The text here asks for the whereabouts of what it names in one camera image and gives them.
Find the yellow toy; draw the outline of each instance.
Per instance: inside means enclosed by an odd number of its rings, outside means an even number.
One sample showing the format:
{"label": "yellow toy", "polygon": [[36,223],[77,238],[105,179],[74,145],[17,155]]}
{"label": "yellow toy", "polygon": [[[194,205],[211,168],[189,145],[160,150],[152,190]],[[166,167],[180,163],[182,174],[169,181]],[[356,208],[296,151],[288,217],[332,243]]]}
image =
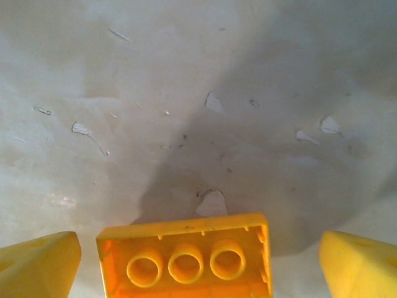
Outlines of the yellow toy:
{"label": "yellow toy", "polygon": [[110,227],[97,248],[107,298],[272,297],[262,214]]}

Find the paint chip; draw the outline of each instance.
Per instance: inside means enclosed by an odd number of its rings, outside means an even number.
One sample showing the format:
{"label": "paint chip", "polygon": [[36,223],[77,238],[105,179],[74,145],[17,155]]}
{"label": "paint chip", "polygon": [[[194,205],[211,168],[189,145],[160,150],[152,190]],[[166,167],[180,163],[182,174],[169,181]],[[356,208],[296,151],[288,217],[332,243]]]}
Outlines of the paint chip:
{"label": "paint chip", "polygon": [[209,189],[197,195],[202,203],[197,207],[196,214],[204,217],[229,215],[225,198],[219,190]]}
{"label": "paint chip", "polygon": [[299,140],[299,141],[308,141],[308,142],[310,142],[310,143],[313,143],[313,144],[315,144],[315,145],[320,145],[320,141],[319,140],[317,140],[317,139],[315,139],[315,138],[312,138],[312,137],[309,137],[306,133],[304,133],[304,131],[302,131],[302,130],[298,130],[297,131],[297,139]]}
{"label": "paint chip", "polygon": [[322,132],[330,134],[341,132],[341,126],[331,116],[328,116],[320,121],[320,129]]}
{"label": "paint chip", "polygon": [[72,132],[80,133],[81,135],[90,135],[91,131],[83,124],[75,122],[72,126]]}
{"label": "paint chip", "polygon": [[45,114],[45,115],[51,115],[52,114],[52,111],[44,109],[43,107],[34,107],[34,109],[36,111],[39,111],[40,113]]}
{"label": "paint chip", "polygon": [[222,104],[219,101],[218,98],[215,97],[214,92],[210,91],[208,93],[207,99],[205,100],[204,105],[209,108],[210,110],[213,110],[215,112],[222,112]]}
{"label": "paint chip", "polygon": [[249,103],[253,106],[253,107],[260,107],[260,105],[253,99],[249,100]]}
{"label": "paint chip", "polygon": [[79,133],[81,135],[87,135],[97,146],[99,147],[99,150],[102,152],[104,156],[109,156],[110,152],[103,149],[103,147],[98,143],[98,141],[92,136],[92,132],[85,127],[83,124],[80,124],[78,122],[75,122],[72,126],[72,132],[74,133]]}
{"label": "paint chip", "polygon": [[126,40],[128,42],[131,42],[131,40],[129,38],[126,38],[124,35],[121,35],[120,33],[116,32],[116,31],[114,31],[114,30],[112,30],[110,28],[109,28],[109,31],[112,32],[115,36],[117,36],[117,37],[119,37],[121,39],[124,39],[124,40]]}

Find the white wall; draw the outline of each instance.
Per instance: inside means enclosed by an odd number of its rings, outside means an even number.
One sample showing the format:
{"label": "white wall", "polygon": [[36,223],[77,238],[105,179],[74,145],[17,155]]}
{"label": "white wall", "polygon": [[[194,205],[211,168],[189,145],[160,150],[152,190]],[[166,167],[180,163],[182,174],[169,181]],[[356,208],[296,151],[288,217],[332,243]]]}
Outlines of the white wall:
{"label": "white wall", "polygon": [[[197,191],[215,187],[231,214],[269,219],[276,297],[329,297],[323,230],[397,243],[396,11],[392,0],[0,1],[0,246],[74,230],[71,297],[103,297],[104,227],[195,217]],[[204,106],[210,91],[221,111]],[[340,134],[320,131],[329,115]]]}

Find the yellow plastic piece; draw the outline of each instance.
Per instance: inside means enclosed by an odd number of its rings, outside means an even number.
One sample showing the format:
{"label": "yellow plastic piece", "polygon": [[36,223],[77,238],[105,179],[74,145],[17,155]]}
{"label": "yellow plastic piece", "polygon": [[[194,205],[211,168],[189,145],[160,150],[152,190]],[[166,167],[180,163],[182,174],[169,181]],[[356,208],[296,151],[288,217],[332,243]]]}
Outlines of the yellow plastic piece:
{"label": "yellow plastic piece", "polygon": [[0,297],[66,298],[80,259],[74,232],[0,248]]}
{"label": "yellow plastic piece", "polygon": [[241,246],[232,240],[220,240],[212,246],[210,267],[225,281],[238,278],[246,269],[246,258]]}
{"label": "yellow plastic piece", "polygon": [[397,297],[397,246],[324,232],[319,262],[333,298]]}
{"label": "yellow plastic piece", "polygon": [[191,244],[176,246],[168,261],[168,272],[181,284],[192,284],[203,274],[204,262],[201,251]]}
{"label": "yellow plastic piece", "polygon": [[110,227],[97,236],[107,298],[269,298],[262,214]]}
{"label": "yellow plastic piece", "polygon": [[163,257],[152,248],[139,251],[127,264],[127,276],[138,287],[152,287],[163,274]]}

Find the yellow plastic block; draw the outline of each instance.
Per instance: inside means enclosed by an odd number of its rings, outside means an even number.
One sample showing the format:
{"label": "yellow plastic block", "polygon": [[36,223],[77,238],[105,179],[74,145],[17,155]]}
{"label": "yellow plastic block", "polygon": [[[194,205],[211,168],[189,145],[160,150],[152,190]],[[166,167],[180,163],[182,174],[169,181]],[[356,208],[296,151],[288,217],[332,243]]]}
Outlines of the yellow plastic block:
{"label": "yellow plastic block", "polygon": [[272,297],[262,214],[110,227],[97,247],[107,298]]}

